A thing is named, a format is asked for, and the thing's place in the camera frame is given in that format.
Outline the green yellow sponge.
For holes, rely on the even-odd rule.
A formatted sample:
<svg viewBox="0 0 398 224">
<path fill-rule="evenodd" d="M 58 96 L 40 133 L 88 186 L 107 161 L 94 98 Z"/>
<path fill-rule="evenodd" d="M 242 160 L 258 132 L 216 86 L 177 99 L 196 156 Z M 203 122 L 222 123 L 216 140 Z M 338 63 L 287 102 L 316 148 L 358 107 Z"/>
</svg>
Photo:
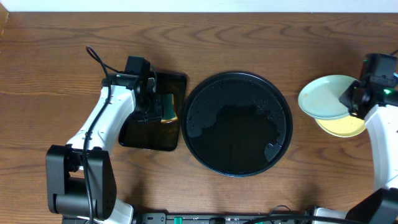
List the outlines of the green yellow sponge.
<svg viewBox="0 0 398 224">
<path fill-rule="evenodd" d="M 175 99 L 172 93 L 162 95 L 162 123 L 171 123 L 178 120 Z"/>
</svg>

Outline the yellow plate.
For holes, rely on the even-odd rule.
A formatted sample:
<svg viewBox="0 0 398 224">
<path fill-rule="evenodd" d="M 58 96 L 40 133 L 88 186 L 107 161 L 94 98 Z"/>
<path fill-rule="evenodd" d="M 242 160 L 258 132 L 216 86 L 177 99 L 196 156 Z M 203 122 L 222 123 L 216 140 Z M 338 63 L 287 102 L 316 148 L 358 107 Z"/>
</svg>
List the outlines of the yellow plate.
<svg viewBox="0 0 398 224">
<path fill-rule="evenodd" d="M 354 116 L 333 120 L 315 119 L 315 121 L 324 131 L 340 138 L 357 136 L 366 129 L 364 120 Z"/>
</svg>

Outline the light blue plate top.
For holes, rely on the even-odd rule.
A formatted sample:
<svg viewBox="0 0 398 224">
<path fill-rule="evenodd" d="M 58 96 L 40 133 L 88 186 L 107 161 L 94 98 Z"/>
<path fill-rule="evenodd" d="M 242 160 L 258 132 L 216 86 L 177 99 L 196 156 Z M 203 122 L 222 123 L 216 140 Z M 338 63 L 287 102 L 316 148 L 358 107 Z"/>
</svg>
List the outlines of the light blue plate top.
<svg viewBox="0 0 398 224">
<path fill-rule="evenodd" d="M 320 120 L 347 117 L 348 108 L 339 97 L 356 81 L 346 75 L 328 75 L 307 84 L 299 93 L 298 105 L 303 112 Z"/>
</svg>

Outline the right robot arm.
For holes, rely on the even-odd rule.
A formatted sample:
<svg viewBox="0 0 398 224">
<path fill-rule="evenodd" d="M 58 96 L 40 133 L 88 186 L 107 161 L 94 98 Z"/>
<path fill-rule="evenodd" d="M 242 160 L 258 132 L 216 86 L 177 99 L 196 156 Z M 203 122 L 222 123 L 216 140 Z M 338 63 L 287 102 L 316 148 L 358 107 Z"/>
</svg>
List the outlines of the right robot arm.
<svg viewBox="0 0 398 224">
<path fill-rule="evenodd" d="M 354 81 L 339 101 L 351 116 L 364 120 L 374 163 L 374 193 L 351 208 L 346 219 L 394 223 L 397 218 L 397 91 Z"/>
</svg>

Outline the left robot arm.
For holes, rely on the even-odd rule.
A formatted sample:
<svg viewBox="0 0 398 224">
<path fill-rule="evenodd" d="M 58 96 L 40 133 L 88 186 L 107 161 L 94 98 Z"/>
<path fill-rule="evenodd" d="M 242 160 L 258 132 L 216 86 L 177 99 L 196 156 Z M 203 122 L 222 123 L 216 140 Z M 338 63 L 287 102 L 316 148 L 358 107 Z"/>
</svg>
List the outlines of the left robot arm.
<svg viewBox="0 0 398 224">
<path fill-rule="evenodd" d="M 157 77 L 117 73 L 103 79 L 99 100 L 80 130 L 45 157 L 52 213 L 86 223 L 131 223 L 134 208 L 117 196 L 110 152 L 127 117 L 157 100 Z"/>
</svg>

